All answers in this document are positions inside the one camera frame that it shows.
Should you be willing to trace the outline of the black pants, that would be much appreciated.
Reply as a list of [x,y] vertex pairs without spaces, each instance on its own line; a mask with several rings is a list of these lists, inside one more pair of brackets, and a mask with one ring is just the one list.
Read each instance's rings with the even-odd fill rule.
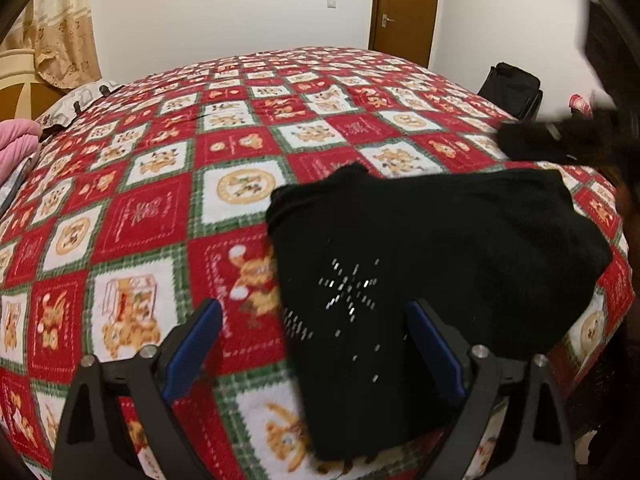
[[277,188],[266,221],[320,460],[456,418],[464,381],[428,341],[420,301],[469,344],[527,360],[566,334],[613,259],[555,170],[382,179],[352,164]]

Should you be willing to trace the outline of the red white patterned roll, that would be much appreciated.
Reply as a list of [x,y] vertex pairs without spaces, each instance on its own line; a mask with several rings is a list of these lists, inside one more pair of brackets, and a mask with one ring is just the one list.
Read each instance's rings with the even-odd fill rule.
[[570,109],[570,114],[573,116],[591,118],[593,115],[590,102],[578,93],[570,96],[568,108]]

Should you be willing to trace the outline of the black suitcase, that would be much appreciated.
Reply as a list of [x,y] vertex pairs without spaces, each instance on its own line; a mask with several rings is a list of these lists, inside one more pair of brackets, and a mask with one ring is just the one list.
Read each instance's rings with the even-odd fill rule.
[[544,92],[536,76],[500,62],[491,66],[478,95],[518,120],[534,120]]

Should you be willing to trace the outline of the brown wooden door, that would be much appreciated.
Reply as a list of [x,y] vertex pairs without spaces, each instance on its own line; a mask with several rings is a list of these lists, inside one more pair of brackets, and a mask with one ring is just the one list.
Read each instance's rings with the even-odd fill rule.
[[426,67],[438,0],[372,0],[369,49]]

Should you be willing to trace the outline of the red patchwork bear bedspread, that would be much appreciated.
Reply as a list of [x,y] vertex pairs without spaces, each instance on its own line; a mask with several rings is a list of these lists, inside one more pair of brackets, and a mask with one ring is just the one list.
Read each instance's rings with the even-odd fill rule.
[[1,219],[1,427],[50,477],[82,356],[159,344],[221,302],[213,362],[175,406],[219,479],[405,479],[420,455],[319,463],[285,361],[271,192],[360,162],[409,177],[499,170],[504,113],[390,55],[260,52],[154,74],[99,100],[41,151]]

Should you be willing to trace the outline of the white patterned pillow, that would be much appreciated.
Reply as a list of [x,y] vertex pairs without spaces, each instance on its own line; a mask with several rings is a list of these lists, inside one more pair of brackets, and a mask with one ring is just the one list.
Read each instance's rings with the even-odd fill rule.
[[122,88],[121,84],[108,79],[88,82],[66,93],[35,119],[43,130],[53,127],[69,127],[83,112],[99,100]]

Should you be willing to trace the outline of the cream wooden headboard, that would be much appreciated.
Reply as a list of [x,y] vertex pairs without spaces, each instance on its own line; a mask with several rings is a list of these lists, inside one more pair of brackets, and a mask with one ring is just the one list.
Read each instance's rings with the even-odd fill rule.
[[38,75],[34,50],[0,53],[0,120],[36,119],[63,96]]

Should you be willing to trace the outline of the beige patterned curtain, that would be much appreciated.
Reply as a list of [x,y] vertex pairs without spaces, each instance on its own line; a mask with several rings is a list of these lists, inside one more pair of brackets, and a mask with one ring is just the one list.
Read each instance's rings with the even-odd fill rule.
[[38,75],[61,90],[102,78],[90,0],[29,0],[1,49],[32,50]]

